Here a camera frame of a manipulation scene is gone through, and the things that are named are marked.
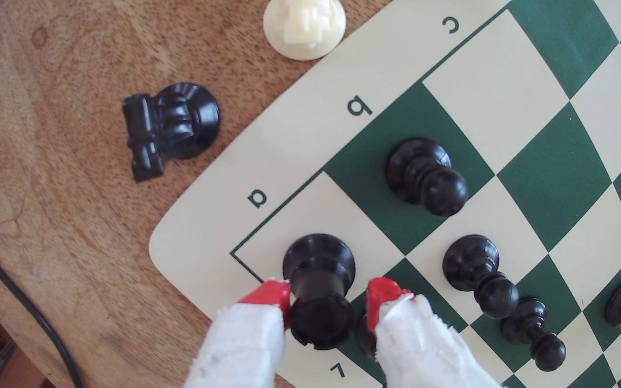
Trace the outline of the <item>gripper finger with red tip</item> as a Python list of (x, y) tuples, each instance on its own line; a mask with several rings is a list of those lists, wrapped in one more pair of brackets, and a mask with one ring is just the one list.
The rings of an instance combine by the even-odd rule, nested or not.
[(183, 387), (274, 387), (286, 348), (290, 294), (289, 281), (270, 279), (222, 309)]
[(387, 387), (501, 387), (424, 295), (389, 278), (373, 278), (366, 307)]

